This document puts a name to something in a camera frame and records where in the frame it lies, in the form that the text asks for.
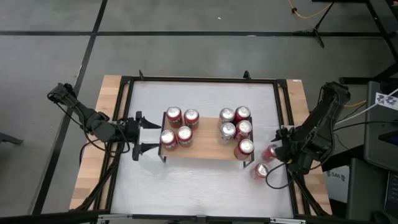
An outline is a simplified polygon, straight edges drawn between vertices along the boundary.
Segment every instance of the white cable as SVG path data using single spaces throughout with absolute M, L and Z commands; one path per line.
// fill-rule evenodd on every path
M 346 119 L 344 119 L 344 120 L 342 120 L 342 121 L 339 121 L 339 122 L 336 123 L 336 125 L 337 125 L 337 124 L 341 124 L 341 123 L 343 123 L 343 122 L 345 122 L 345 121 L 347 121 L 347 120 L 349 120 L 349 119 L 351 119 L 351 118 L 355 118 L 356 116 L 359 116 L 360 114 L 363 114 L 363 113 L 367 112 L 368 110 L 370 110 L 370 109 L 374 108 L 375 106 L 377 106 L 378 104 L 382 103 L 386 98 L 388 98 L 389 96 L 392 96 L 392 95 L 393 95 L 394 93 L 396 93 L 396 92 L 398 92 L 398 89 L 394 90 L 392 93 L 388 94 L 387 97 L 384 97 L 384 98 L 381 99 L 380 101 L 375 102 L 372 106 L 366 108 L 366 110 L 363 110 L 363 111 L 361 111 L 361 112 L 359 112 L 359 113 L 357 113 L 357 114 L 355 114 L 355 115 L 350 116 L 349 118 L 346 118 Z

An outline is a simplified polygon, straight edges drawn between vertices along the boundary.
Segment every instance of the black tripod stand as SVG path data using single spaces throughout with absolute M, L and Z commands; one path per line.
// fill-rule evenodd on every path
M 330 8 L 333 6 L 334 3 L 335 3 L 335 2 L 333 1 L 333 2 L 330 4 L 330 6 L 329 6 L 328 9 L 326 10 L 326 12 L 323 14 L 322 18 L 319 20 L 319 22 L 315 25 L 315 27 L 314 27 L 311 31 L 309 31 L 309 30 L 300 30 L 300 31 L 294 32 L 294 35 L 301 35 L 301 34 L 303 34 L 303 35 L 306 36 L 306 37 L 307 37 L 307 36 L 313 36 L 313 37 L 315 37 L 315 38 L 317 39 L 317 41 L 318 41 L 318 43 L 321 45 L 321 47 L 324 48 L 324 47 L 325 47 L 325 44 L 323 44 L 322 38 L 321 38 L 321 36 L 320 36 L 319 33 L 318 33 L 318 29 L 319 29 L 319 26 L 321 25 L 322 20 L 326 17 L 326 15 L 328 14 Z M 292 13 L 295 13 L 296 10 L 297 10 L 296 8 L 293 8 L 293 9 L 292 9 Z

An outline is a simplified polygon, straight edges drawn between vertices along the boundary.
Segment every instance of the wooden tray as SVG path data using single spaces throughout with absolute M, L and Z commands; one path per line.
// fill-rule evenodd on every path
M 171 130 L 174 133 L 178 128 L 172 128 L 166 118 L 166 112 L 163 113 L 162 131 Z M 240 161 L 235 158 L 234 150 L 238 144 L 235 140 L 228 145 L 222 145 L 218 142 L 220 130 L 218 128 L 218 118 L 199 118 L 199 127 L 193 131 L 193 143 L 190 147 L 178 147 L 174 151 L 168 151 L 161 145 L 159 147 L 159 156 L 165 162 L 167 156 L 189 157 L 196 159 L 221 159 L 229 161 Z M 254 152 L 244 162 L 244 167 L 254 161 Z

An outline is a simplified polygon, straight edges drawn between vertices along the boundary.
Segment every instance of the soda can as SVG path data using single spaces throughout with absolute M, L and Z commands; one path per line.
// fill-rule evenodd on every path
M 243 139 L 235 148 L 234 155 L 237 159 L 243 161 L 249 157 L 254 150 L 254 143 L 248 139 Z
M 231 108 L 223 108 L 220 111 L 220 117 L 218 118 L 218 127 L 225 123 L 233 123 L 235 119 L 235 112 Z
M 186 126 L 182 126 L 177 131 L 177 139 L 182 147 L 190 147 L 193 142 L 192 130 Z
M 175 137 L 174 132 L 170 130 L 164 130 L 160 134 L 160 143 L 163 148 L 168 151 L 174 151 L 178 148 L 177 138 Z
M 220 127 L 220 144 L 227 145 L 229 144 L 236 133 L 236 128 L 233 123 L 224 123 Z
M 269 145 L 266 149 L 263 150 L 263 152 L 261 153 L 261 158 L 266 161 L 266 162 L 270 162 L 273 161 L 276 158 L 276 152 L 275 149 L 278 146 L 275 144 L 271 144 Z
M 178 106 L 171 106 L 167 108 L 166 116 L 171 127 L 179 128 L 182 126 L 181 109 Z
M 195 109 L 187 109 L 184 113 L 184 122 L 192 131 L 199 127 L 199 112 Z
M 264 180 L 268 175 L 269 169 L 266 164 L 259 163 L 250 170 L 250 176 L 255 180 Z
M 240 121 L 248 120 L 250 118 L 250 109 L 247 106 L 240 106 L 236 108 L 235 111 L 235 124 L 238 124 Z
M 236 125 L 235 140 L 237 142 L 250 138 L 252 126 L 249 121 L 241 121 Z

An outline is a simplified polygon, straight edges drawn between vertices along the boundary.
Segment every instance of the label sticker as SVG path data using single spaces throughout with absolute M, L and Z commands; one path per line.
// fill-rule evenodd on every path
M 382 93 L 376 93 L 375 102 L 379 102 L 379 105 L 385 106 L 394 110 L 398 110 L 398 98 L 393 96 L 388 96 Z

